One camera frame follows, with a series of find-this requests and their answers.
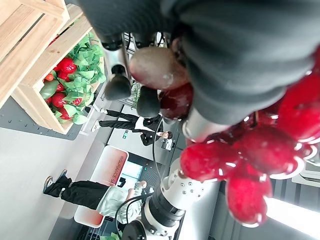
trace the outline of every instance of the white shirt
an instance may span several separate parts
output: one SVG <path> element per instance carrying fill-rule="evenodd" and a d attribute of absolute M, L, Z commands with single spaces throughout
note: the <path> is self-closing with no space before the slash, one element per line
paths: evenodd
<path fill-rule="evenodd" d="M 134 194 L 132 197 L 140 196 L 142 188 L 136 183 L 134 186 Z M 109 216 L 115 218 L 116 212 L 121 204 L 123 204 L 128 196 L 128 190 L 118 186 L 109 187 L 103 198 L 99 202 L 96 210 L 103 216 Z M 117 220 L 122 223 L 127 223 L 126 212 L 127 206 L 130 202 L 125 204 L 117 215 Z M 128 220 L 129 222 L 135 220 L 141 215 L 141 201 L 136 201 L 129 206 Z"/>
<path fill-rule="evenodd" d="M 144 120 L 145 120 L 145 118 L 142 117 L 142 116 L 140 116 L 140 117 L 138 118 L 138 120 L 136 121 L 136 123 L 135 123 L 134 129 L 141 129 L 141 130 L 146 130 L 146 131 L 154 132 L 152 129 L 144 126 Z"/>

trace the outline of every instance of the person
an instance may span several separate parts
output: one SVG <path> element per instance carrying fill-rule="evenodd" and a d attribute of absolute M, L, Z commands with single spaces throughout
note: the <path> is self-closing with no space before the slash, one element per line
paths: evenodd
<path fill-rule="evenodd" d="M 53 181 L 52 176 L 49 176 L 44 182 L 43 193 L 54 198 L 61 198 L 72 204 L 96 210 L 101 215 L 112 218 L 115 218 L 116 211 L 122 203 L 141 195 L 142 189 L 147 187 L 146 181 L 136 182 L 134 188 L 129 190 L 92 181 L 72 182 L 72 179 L 67 178 L 66 174 L 67 170 L 64 169 L 56 182 Z M 117 220 L 121 224 L 127 224 L 126 211 L 128 204 L 124 205 L 117 215 Z M 136 201 L 129 206 L 129 222 L 139 217 L 140 214 L 141 201 Z"/>
<path fill-rule="evenodd" d="M 96 121 L 92 127 L 92 132 L 96 131 L 101 127 L 109 127 L 116 129 L 127 129 L 131 130 L 133 133 L 140 133 L 140 138 L 145 146 L 149 146 L 153 143 L 154 134 L 157 130 L 157 126 L 161 119 L 161 116 L 158 115 L 153 118 L 144 118 L 142 116 L 136 116 L 132 114 L 125 114 L 118 111 L 108 110 L 101 108 L 101 113 L 106 115 L 122 118 L 127 121 L 118 121 L 118 120 L 107 120 L 107 121 Z M 156 133 L 156 141 L 160 138 L 171 139 L 173 137 L 172 132 L 164 131 L 163 123 L 160 124 L 158 132 Z"/>

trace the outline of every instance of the black pants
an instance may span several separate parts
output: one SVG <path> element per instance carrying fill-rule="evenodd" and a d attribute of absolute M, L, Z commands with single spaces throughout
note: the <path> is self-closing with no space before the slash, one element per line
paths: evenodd
<path fill-rule="evenodd" d="M 62 176 L 48 187 L 44 194 L 59 198 L 59 194 L 62 192 L 62 200 L 96 210 L 109 188 L 106 185 L 92 181 L 76 181 L 71 183 L 71 178 Z"/>
<path fill-rule="evenodd" d="M 127 121 L 99 121 L 101 127 L 109 127 L 116 129 L 128 129 L 134 130 L 136 127 L 136 122 L 138 121 L 138 116 L 132 114 L 124 114 L 118 111 L 107 110 L 107 115 L 116 118 L 122 118 Z"/>

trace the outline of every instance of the man in black suit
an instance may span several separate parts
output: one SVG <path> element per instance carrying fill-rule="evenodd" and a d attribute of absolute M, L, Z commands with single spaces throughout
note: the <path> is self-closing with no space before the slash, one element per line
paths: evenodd
<path fill-rule="evenodd" d="M 127 121 L 117 121 L 117 120 L 107 120 L 107 121 L 96 121 L 91 129 L 92 132 L 96 131 L 101 127 L 109 127 L 116 129 L 127 129 L 131 130 L 133 133 L 140 133 L 140 137 L 143 145 L 149 146 L 153 143 L 155 131 L 161 119 L 161 116 L 158 115 L 153 118 L 144 118 L 142 116 L 136 116 L 132 114 L 125 114 L 118 111 L 112 111 L 101 108 L 101 113 L 109 115 L 115 118 L 122 118 Z M 172 132 L 165 131 L 163 123 L 160 124 L 159 129 L 156 133 L 156 141 L 159 138 L 171 139 L 173 137 Z"/>

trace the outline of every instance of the wooden crate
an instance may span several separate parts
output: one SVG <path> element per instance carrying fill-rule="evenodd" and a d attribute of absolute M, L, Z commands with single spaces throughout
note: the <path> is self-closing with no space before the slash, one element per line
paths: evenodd
<path fill-rule="evenodd" d="M 12 94 L 15 101 L 38 125 L 61 134 L 67 134 L 73 122 L 69 120 L 63 124 L 59 123 L 39 92 L 44 86 L 45 76 L 92 30 L 90 23 L 78 6 L 69 4 L 67 9 L 70 20 L 60 32 L 62 33 L 73 22 L 74 24 L 48 46 Z M 103 57 L 100 58 L 100 68 L 101 71 L 104 71 Z M 93 84 L 91 91 L 95 92 L 98 86 L 98 83 Z"/>
<path fill-rule="evenodd" d="M 64 0 L 0 0 L 0 108 L 68 19 Z"/>

